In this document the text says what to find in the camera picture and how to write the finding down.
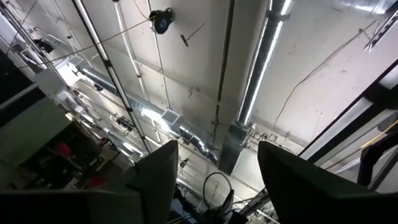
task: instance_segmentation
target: metal duct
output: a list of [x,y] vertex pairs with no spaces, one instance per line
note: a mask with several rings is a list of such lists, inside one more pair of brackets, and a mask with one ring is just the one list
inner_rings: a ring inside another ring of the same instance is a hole
[[227,174],[232,173],[236,161],[244,147],[248,135],[254,103],[271,65],[282,28],[290,16],[293,0],[268,0],[268,8],[256,45],[243,99],[236,121],[229,127],[223,145],[218,168]]
[[[105,90],[108,90],[112,94],[119,96],[116,87],[103,74],[91,67],[81,67],[79,69],[82,74],[86,75],[97,85]],[[164,113],[162,109],[149,103],[138,95],[128,93],[126,96],[131,107],[140,111],[142,114],[148,114],[150,111],[151,114],[161,117]],[[193,144],[202,155],[204,155],[214,164],[217,164],[218,157],[216,155],[215,149],[210,144],[210,136],[206,133],[206,131],[195,127],[191,122],[181,117],[172,127],[170,127],[170,129],[173,132],[170,134],[173,134],[176,138],[181,137],[185,142]]]
[[327,0],[331,6],[339,11],[356,11],[365,16],[381,16],[387,14],[387,10],[397,0]]

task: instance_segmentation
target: metal bar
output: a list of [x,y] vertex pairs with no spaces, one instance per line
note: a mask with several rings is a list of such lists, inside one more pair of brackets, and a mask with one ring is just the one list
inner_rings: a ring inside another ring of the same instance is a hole
[[211,144],[214,145],[217,135],[217,127],[220,122],[219,113],[220,113],[220,105],[218,103],[221,102],[223,96],[223,85],[226,71],[226,64],[228,61],[228,51],[229,51],[229,42],[231,40],[231,31],[232,31],[232,21],[234,17],[234,8],[235,8],[235,0],[229,1],[229,9],[226,21],[226,29],[224,36],[224,47],[223,47],[223,56],[221,58],[221,71],[220,71],[220,79],[218,81],[218,92],[217,92],[217,105],[214,117],[214,127],[213,134],[211,137]]
[[239,213],[247,217],[262,208],[270,200],[267,190],[262,189]]
[[[118,17],[120,32],[122,32],[124,46],[126,47],[126,50],[127,50],[127,54],[129,55],[129,59],[130,59],[132,66],[134,67],[134,70],[136,71],[137,78],[138,78],[139,84],[141,86],[141,90],[144,94],[144,98],[145,98],[145,100],[150,102],[149,97],[148,97],[147,88],[145,86],[144,80],[142,79],[142,72],[139,69],[139,67],[137,66],[136,61],[134,61],[136,55],[134,53],[134,50],[132,49],[129,34],[128,34],[128,32],[123,32],[126,30],[126,21],[124,20],[123,11],[121,9],[120,2],[115,2],[114,6],[115,6],[115,10],[116,10],[116,15]],[[152,125],[153,125],[153,127],[156,127],[155,121],[153,121],[153,120],[152,120]],[[158,142],[162,143],[160,135],[157,131],[155,131],[155,135],[156,135]]]
[[381,73],[379,75],[379,77],[372,82],[372,84],[369,85],[369,87],[367,87],[346,109],[343,110],[343,112],[341,112],[317,137],[314,138],[314,140],[312,140],[312,142],[310,142],[310,144],[308,144],[305,149],[303,151],[301,151],[298,156],[303,157],[306,154],[306,151],[308,151],[308,149],[310,149],[313,145],[315,145],[318,141],[320,141],[320,139],[322,138],[322,136],[324,136],[325,134],[327,134],[327,132],[329,130],[332,130],[333,128],[335,128],[335,124],[342,119],[345,116],[348,116],[348,113],[350,111],[351,108],[353,108],[353,106],[355,106],[360,100],[362,100],[365,95],[372,90],[376,85],[379,84],[379,82],[386,76],[388,75],[394,68],[396,68],[396,66],[398,66],[398,59],[393,62],[383,73]]
[[336,146],[338,146],[341,142],[348,139],[355,132],[360,130],[364,125],[368,124],[372,121],[373,118],[377,117],[378,114],[383,112],[386,107],[386,103],[389,100],[395,100],[395,98],[391,97],[394,93],[398,92],[398,85],[393,89],[388,91],[388,94],[383,94],[383,97],[379,96],[379,101],[374,102],[365,112],[359,115],[353,122],[347,125],[340,133],[334,136],[330,141],[328,141],[323,147],[321,147],[314,155],[309,157],[307,161],[311,163],[322,163],[319,161],[323,159],[325,155],[327,155],[330,151],[334,150]]
[[[149,0],[147,0],[147,6],[148,6],[149,13],[152,12],[152,8],[150,6],[150,1]],[[159,43],[157,41],[157,34],[155,32],[154,32],[154,40],[155,40],[155,45],[156,45],[157,58],[159,59],[159,63],[160,63],[160,72],[163,73],[164,70],[163,70],[162,57],[160,56]],[[162,80],[163,80],[164,91],[166,93],[167,107],[171,109],[170,100],[169,100],[169,93],[167,91],[167,85],[166,85],[165,77],[162,77]]]
[[390,158],[381,168],[377,176],[373,179],[373,181],[369,184],[368,188],[371,190],[377,190],[390,171],[395,167],[398,162],[398,148],[394,150]]
[[100,38],[98,37],[98,34],[94,28],[94,25],[88,15],[88,13],[87,13],[84,3],[81,0],[72,0],[72,3],[77,10],[77,13],[80,16],[80,19],[82,20],[82,22],[87,30],[87,33],[90,36],[91,41],[95,45],[95,48],[97,49],[99,56],[101,57],[101,59],[104,63],[104,66],[109,73],[109,76],[112,79],[112,82],[114,83],[116,90],[117,90],[120,98],[122,99],[124,107],[127,109],[127,112],[129,113],[132,123],[134,124],[134,126],[137,129],[137,132],[141,138],[141,141],[142,141],[146,151],[148,153],[150,153],[150,147],[148,145],[148,142],[145,140],[144,132],[142,131],[142,128],[140,127],[138,120],[136,118],[136,115],[134,114],[132,108],[129,106],[129,101],[127,99],[127,96],[123,90],[122,85],[120,84],[120,81],[119,81],[118,76],[116,75],[116,72],[114,71],[112,63],[109,60],[108,54],[106,53],[104,46],[102,45]]

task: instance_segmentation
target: metal beam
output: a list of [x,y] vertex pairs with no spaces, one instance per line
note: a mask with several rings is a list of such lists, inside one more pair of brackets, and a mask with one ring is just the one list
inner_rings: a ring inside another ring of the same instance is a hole
[[101,43],[100,38],[98,37],[97,31],[95,30],[94,25],[91,21],[91,18],[87,13],[84,3],[81,0],[72,0],[72,3],[74,5],[74,7],[76,8],[78,15],[80,16],[80,19],[83,22],[83,25],[85,26],[87,33],[90,36],[91,41],[93,42],[95,48],[97,49],[99,56],[101,57],[101,60],[104,63],[106,71],[109,73],[109,76],[112,79],[112,82],[114,83],[116,90],[118,91],[118,94],[119,94],[120,98],[122,99],[124,107],[126,108],[127,112],[129,113],[129,116],[131,118],[133,125],[137,129],[137,132],[141,138],[141,141],[142,141],[146,151],[148,153],[151,153],[148,142],[145,139],[144,132],[142,131],[142,128],[140,127],[140,125],[138,123],[136,115],[134,114],[132,108],[130,107],[129,101],[128,101],[127,96],[124,92],[124,89],[121,85],[121,82],[119,81],[119,78],[112,66],[112,63],[108,57],[108,54],[106,53],[105,48],[104,48],[103,44]]

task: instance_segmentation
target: ceiling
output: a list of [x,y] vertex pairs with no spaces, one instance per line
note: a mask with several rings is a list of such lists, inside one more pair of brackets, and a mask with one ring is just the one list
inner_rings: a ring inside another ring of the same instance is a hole
[[[23,18],[34,0],[11,2]],[[63,15],[57,11],[54,2]],[[111,0],[83,2],[100,39],[120,33],[115,6]],[[136,0],[136,3],[137,5],[134,0],[120,0],[127,27],[146,20],[138,9],[144,15],[149,14],[145,0]],[[211,133],[229,1],[150,0],[150,3],[152,9],[171,7],[175,16],[168,31],[157,36],[170,108]],[[229,124],[238,110],[251,55],[257,42],[258,28],[266,10],[265,3],[261,0],[236,0],[220,103],[220,125],[215,139],[217,148],[221,148]],[[258,132],[278,136],[275,140],[279,144],[298,153],[374,81],[398,55],[398,45],[394,38],[398,35],[398,30],[392,29],[371,53],[363,51],[368,42],[364,34],[345,44],[358,34],[359,29],[365,28],[373,20],[352,12],[337,11],[323,1],[296,1],[255,105],[253,121],[257,124]],[[31,24],[27,23],[28,27],[39,27],[66,43],[69,42],[67,27],[70,27],[80,47],[93,44],[71,1],[39,0],[26,21]],[[203,27],[189,39],[189,47],[186,47],[180,35],[189,36],[204,22]],[[375,28],[376,23],[367,30],[368,35],[372,36]],[[164,75],[159,72],[160,62],[149,23],[131,29],[128,35],[136,58],[142,62],[139,66],[149,100],[165,110],[168,106],[162,82]],[[107,40],[104,46],[124,89],[144,97],[122,37],[119,35]],[[57,58],[71,51],[68,46],[60,45],[51,56]],[[94,57],[97,54],[95,48],[85,50],[83,54],[95,69],[108,75],[100,58]],[[316,68],[319,69],[311,78],[295,88]],[[78,88],[91,99],[91,102],[86,102],[91,105],[94,114],[108,119],[109,113],[100,111],[100,108],[106,108],[112,113],[127,116],[115,96],[106,92],[97,93],[86,82],[78,83]],[[286,102],[294,88],[295,91]],[[156,139],[150,121],[140,118],[140,124],[145,135]],[[161,138],[165,143],[167,137],[161,135]],[[202,156],[186,146],[180,148],[180,157],[190,158],[188,166],[180,173],[181,179],[201,191],[206,174],[215,171],[216,167],[208,165]],[[218,183],[210,183],[209,191],[216,189],[221,201],[225,195],[223,189],[227,185],[221,177],[215,177],[215,180]],[[253,197],[264,187],[255,145],[242,152],[231,181],[240,198]]]

